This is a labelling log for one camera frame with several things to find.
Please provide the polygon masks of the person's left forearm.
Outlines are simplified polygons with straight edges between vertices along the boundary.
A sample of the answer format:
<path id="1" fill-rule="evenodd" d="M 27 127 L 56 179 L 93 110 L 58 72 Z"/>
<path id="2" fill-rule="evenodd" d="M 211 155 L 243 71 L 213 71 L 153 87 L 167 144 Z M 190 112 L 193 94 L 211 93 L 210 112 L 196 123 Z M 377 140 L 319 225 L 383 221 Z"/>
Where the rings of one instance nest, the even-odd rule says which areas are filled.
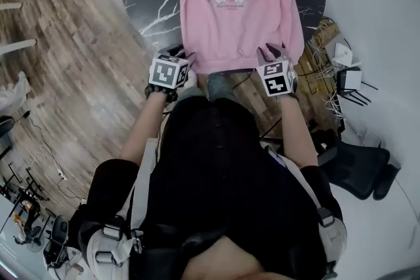
<path id="1" fill-rule="evenodd" d="M 162 92 L 149 95 L 123 146 L 121 159 L 140 166 L 148 139 L 158 136 L 166 99 L 167 95 Z"/>

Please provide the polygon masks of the person's right forearm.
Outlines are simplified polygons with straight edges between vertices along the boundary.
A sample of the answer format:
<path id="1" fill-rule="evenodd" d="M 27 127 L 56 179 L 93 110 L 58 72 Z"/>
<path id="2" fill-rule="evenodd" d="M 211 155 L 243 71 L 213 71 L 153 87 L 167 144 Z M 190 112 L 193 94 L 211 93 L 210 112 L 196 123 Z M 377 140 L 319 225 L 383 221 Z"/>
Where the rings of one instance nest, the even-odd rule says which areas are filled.
<path id="1" fill-rule="evenodd" d="M 288 95 L 279 98 L 285 156 L 299 168 L 318 166 L 318 155 L 298 101 Z"/>

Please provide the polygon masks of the grey shoulder harness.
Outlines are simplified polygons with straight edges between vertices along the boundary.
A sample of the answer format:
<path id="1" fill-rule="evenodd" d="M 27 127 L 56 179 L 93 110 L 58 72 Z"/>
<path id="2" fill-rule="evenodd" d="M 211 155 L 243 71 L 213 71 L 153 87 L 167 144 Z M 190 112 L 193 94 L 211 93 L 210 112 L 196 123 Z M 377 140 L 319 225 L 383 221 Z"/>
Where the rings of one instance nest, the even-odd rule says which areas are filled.
<path id="1" fill-rule="evenodd" d="M 139 230 L 148 208 L 150 175 L 156 165 L 155 150 L 158 140 L 149 138 L 135 183 L 121 210 L 116 213 L 120 223 L 104 224 L 89 240 L 86 250 L 87 263 L 96 280 L 129 280 L 129 257 L 132 251 L 144 252 Z M 347 229 L 343 221 L 321 206 L 316 194 L 304 178 L 301 169 L 288 158 L 266 148 L 279 165 L 287 168 L 307 192 L 317 208 L 318 229 L 327 260 L 327 274 L 322 280 L 337 277 L 335 265 L 347 247 Z"/>

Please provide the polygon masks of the white square router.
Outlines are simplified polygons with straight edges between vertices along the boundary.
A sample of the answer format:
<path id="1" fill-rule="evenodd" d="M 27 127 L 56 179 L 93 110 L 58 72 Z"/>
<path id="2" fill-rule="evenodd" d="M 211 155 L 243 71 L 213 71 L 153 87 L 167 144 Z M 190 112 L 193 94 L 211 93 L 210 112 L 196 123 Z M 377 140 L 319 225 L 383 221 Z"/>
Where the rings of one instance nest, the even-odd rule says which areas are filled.
<path id="1" fill-rule="evenodd" d="M 353 61 L 353 53 L 350 48 L 341 43 L 335 44 L 335 51 L 332 60 L 339 65 L 351 67 Z"/>

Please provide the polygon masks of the pink sweatshirt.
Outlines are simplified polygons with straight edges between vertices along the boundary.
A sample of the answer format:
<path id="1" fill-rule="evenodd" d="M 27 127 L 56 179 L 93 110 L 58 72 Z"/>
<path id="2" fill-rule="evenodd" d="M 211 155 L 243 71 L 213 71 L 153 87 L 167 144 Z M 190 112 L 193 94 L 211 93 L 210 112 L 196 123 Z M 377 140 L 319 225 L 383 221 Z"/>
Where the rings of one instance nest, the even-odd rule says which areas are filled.
<path id="1" fill-rule="evenodd" d="M 305 46 L 296 0 L 180 0 L 180 28 L 199 74 L 256 68 L 270 43 L 296 64 Z"/>

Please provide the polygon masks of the cardboard box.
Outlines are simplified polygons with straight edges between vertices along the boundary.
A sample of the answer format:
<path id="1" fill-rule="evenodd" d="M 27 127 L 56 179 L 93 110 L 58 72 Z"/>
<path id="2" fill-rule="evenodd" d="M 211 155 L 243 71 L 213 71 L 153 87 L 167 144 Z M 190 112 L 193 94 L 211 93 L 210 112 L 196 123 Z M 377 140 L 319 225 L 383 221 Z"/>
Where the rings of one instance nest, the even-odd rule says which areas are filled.
<path id="1" fill-rule="evenodd" d="M 337 23 L 331 18 L 323 17 L 295 67 L 305 91 L 313 96 L 319 95 L 328 99 L 335 94 L 337 66 L 333 65 L 331 56 L 327 55 L 326 46 L 339 33 Z"/>

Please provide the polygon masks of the white router black antennas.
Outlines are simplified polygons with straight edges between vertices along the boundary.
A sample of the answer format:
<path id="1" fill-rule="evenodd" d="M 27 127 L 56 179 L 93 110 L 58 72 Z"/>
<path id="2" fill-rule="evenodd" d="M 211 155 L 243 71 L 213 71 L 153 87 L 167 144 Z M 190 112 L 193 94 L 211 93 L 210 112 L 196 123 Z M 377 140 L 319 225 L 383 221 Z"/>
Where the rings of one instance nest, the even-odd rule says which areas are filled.
<path id="1" fill-rule="evenodd" d="M 341 98 L 362 107 L 371 103 L 371 100 L 360 92 L 363 85 L 378 90 L 377 87 L 362 80 L 362 70 L 358 66 L 339 70 L 336 74 L 337 94 Z"/>

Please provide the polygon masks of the person's black top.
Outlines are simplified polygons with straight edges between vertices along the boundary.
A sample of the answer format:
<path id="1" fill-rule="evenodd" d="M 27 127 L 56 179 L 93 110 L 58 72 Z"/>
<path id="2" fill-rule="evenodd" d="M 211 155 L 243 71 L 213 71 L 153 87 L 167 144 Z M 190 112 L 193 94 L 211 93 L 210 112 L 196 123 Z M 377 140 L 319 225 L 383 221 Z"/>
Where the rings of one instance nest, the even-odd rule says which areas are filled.
<path id="1" fill-rule="evenodd" d="M 315 204 L 261 146 L 255 120 L 240 104 L 181 100 L 155 158 L 139 227 L 144 252 L 130 253 L 129 280 L 322 280 L 327 274 Z M 92 235 L 120 223 L 116 213 L 139 168 L 118 158 L 96 169 L 79 231 L 85 259 Z M 319 167 L 299 169 L 321 206 L 343 221 Z"/>

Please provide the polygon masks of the white-legged dark-top desk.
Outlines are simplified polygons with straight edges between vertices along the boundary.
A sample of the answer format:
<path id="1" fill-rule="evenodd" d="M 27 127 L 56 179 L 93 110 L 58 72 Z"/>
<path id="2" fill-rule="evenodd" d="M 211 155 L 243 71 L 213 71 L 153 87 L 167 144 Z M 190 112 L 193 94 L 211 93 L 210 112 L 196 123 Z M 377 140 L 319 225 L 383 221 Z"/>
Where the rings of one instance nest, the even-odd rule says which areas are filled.
<path id="1" fill-rule="evenodd" d="M 0 11 L 2 10 L 12 10 L 12 9 L 21 9 L 22 3 L 0 3 Z M 16 43 L 11 43 L 8 45 L 1 45 L 0 46 L 0 56 L 14 52 L 20 49 L 25 49 L 28 47 L 33 47 L 37 44 L 36 39 L 27 39 L 24 41 L 19 41 Z"/>

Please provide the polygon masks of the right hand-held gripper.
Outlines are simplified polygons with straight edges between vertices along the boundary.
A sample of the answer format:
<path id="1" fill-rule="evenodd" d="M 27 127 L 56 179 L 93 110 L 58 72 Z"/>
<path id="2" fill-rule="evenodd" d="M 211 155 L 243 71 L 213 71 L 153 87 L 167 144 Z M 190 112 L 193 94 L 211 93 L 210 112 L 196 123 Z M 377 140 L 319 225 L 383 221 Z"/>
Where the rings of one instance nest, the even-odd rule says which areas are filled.
<path id="1" fill-rule="evenodd" d="M 267 43 L 266 53 L 258 47 L 257 59 L 259 62 L 257 73 L 261 78 L 267 96 L 295 94 L 297 80 L 293 67 L 288 61 L 287 51 L 283 46 Z"/>

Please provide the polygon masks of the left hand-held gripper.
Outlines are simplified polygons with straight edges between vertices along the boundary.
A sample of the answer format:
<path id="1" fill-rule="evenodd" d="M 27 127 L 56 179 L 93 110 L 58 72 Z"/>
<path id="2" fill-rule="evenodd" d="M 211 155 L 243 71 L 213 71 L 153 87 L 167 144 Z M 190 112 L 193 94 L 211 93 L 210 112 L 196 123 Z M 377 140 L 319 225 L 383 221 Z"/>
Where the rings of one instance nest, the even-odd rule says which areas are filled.
<path id="1" fill-rule="evenodd" d="M 196 56 L 195 52 L 186 52 L 183 45 L 171 45 L 159 50 L 150 66 L 149 84 L 167 89 L 183 86 Z"/>

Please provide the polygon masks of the black office chair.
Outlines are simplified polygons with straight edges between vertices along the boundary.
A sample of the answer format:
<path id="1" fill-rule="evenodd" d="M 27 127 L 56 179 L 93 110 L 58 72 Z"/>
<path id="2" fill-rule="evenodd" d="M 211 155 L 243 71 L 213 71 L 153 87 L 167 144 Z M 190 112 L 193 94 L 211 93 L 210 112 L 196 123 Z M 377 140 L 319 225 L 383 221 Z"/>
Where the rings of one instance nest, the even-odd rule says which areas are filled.
<path id="1" fill-rule="evenodd" d="M 347 144 L 340 140 L 318 156 L 329 182 L 360 200 L 383 200 L 390 191 L 400 165 L 391 163 L 390 152 L 378 147 Z"/>

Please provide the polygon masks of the person's blue jeans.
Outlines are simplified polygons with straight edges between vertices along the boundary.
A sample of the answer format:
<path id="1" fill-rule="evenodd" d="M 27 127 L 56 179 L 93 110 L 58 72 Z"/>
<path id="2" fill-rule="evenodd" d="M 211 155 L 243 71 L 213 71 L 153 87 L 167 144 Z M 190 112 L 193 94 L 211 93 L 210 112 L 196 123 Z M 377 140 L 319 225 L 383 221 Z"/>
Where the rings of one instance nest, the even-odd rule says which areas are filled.
<path id="1" fill-rule="evenodd" d="M 207 94 L 203 90 L 197 87 L 189 88 L 181 92 L 178 96 L 177 102 L 192 97 L 204 97 L 214 102 L 215 100 L 225 98 L 233 102 L 238 103 L 236 96 L 234 95 L 233 88 L 223 73 L 212 73 L 207 77 Z"/>

